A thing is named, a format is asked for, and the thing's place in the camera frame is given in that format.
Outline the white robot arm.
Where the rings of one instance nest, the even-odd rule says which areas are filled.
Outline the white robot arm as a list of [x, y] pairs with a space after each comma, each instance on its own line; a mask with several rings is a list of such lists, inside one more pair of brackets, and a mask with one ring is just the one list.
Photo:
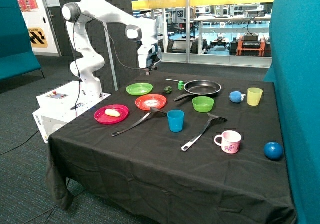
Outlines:
[[138, 63], [141, 69], [150, 71], [162, 60], [159, 47], [158, 28], [155, 19], [150, 17], [133, 17], [105, 0], [80, 0], [63, 6], [62, 14], [66, 20], [67, 31], [75, 51], [82, 58], [72, 62], [71, 70], [82, 81], [82, 88], [89, 97], [102, 96], [101, 81], [93, 72], [101, 69], [105, 59], [91, 45], [86, 24], [97, 20], [104, 23], [122, 23], [129, 40], [141, 41], [138, 49]]

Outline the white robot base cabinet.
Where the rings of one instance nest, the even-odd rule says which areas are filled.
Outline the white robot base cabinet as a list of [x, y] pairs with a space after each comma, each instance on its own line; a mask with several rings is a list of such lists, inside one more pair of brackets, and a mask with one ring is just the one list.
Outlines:
[[36, 97], [39, 109], [33, 112], [45, 143], [49, 136], [73, 119], [109, 97], [109, 93], [94, 93], [84, 83], [71, 81]]

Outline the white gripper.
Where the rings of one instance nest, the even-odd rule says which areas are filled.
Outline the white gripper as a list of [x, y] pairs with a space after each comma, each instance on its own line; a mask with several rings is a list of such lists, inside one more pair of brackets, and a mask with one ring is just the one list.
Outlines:
[[162, 50], [158, 44], [142, 45], [138, 51], [138, 63], [139, 67], [146, 69], [146, 75], [150, 75], [150, 72], [154, 71], [153, 65], [157, 65], [162, 60]]

